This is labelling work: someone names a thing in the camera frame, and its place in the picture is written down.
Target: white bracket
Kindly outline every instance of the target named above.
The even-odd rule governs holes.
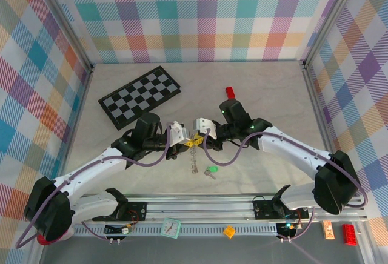
[[[199,131],[201,134],[206,134],[207,129],[210,129],[209,136],[213,139],[217,139],[216,125],[211,120],[201,117],[194,121],[194,130]]]
[[[182,127],[178,122],[174,122],[170,129],[170,147],[175,144],[185,144],[190,140],[190,133],[186,128]]]

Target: clock face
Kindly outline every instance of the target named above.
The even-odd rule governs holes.
[[[166,218],[164,219],[161,235],[176,239],[179,236],[180,229],[181,222],[179,220]]]

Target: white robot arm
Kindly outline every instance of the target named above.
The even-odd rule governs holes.
[[[239,139],[242,145],[283,157],[314,181],[301,186],[286,185],[278,191],[272,205],[280,218],[305,206],[320,206],[329,213],[339,214],[355,195],[359,184],[345,153],[337,151],[330,154],[317,150],[285,135],[270,122],[251,119],[235,99],[223,102],[220,109],[227,121],[224,125],[203,118],[195,121],[195,129],[205,136],[200,147],[204,148],[210,160],[213,159],[207,149],[221,151],[224,142]],[[117,190],[109,189],[96,196],[81,197],[98,182],[124,171],[134,162],[149,167],[156,165],[164,156],[167,160],[176,159],[179,153],[189,149],[185,144],[189,133],[182,124],[170,124],[164,134],[157,134],[158,126],[160,118],[147,113],[138,119],[135,129],[124,133],[93,161],[53,181],[46,177],[39,179],[24,210],[26,218],[33,222],[46,241],[67,239],[73,233],[72,226],[84,220],[98,216],[115,216],[118,219],[119,214],[125,212],[127,199]],[[163,151],[160,160],[154,164],[138,162],[151,151]],[[213,162],[220,166],[231,163]],[[60,191],[52,196],[58,188]],[[51,199],[42,210],[48,198]]]
[[[226,124],[204,118],[194,122],[199,134],[205,135],[202,147],[207,157],[219,166],[233,163],[243,145],[250,145],[278,155],[305,172],[314,182],[300,186],[286,185],[273,198],[274,209],[281,217],[291,210],[320,206],[331,214],[339,214],[358,189],[356,172],[347,154],[330,154],[297,141],[263,119],[251,119],[241,103],[229,99],[220,106]],[[241,147],[228,163],[214,161],[207,149],[222,150],[228,140],[239,139]]]
[[[72,226],[98,216],[119,216],[126,212],[127,199],[116,189],[82,197],[92,187],[107,177],[124,171],[134,162],[142,166],[154,166],[162,160],[176,159],[188,146],[189,133],[182,124],[169,124],[164,134],[157,134],[160,118],[147,113],[138,119],[136,127],[124,133],[123,137],[112,143],[100,156],[66,175],[49,180],[39,179],[28,199],[24,215],[30,221],[38,214],[34,227],[47,242],[67,239],[72,235]],[[163,151],[161,158],[151,164],[140,161],[151,151]],[[39,212],[42,203],[56,189],[57,194]]]

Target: chessboard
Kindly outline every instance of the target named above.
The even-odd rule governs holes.
[[[120,130],[180,92],[181,86],[159,66],[98,102]]]

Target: plaid wall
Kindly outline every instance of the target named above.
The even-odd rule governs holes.
[[[97,63],[301,59],[333,4],[333,0],[59,2]]]
[[[388,0],[348,0],[312,74],[337,149],[347,152],[388,259]]]
[[[318,23],[316,23],[316,26],[314,28],[314,31],[309,39],[309,42],[307,43],[307,47],[304,49],[303,55],[302,55],[302,60],[306,60],[307,55],[309,54],[311,48],[313,47],[316,37],[318,36],[319,31],[321,30],[327,15],[330,13],[330,10],[332,9],[334,5],[335,0],[329,0],[325,6],[325,9],[323,10],[321,17],[319,18]]]
[[[87,72],[43,0],[0,0],[0,263],[15,241],[35,181],[64,157]]]

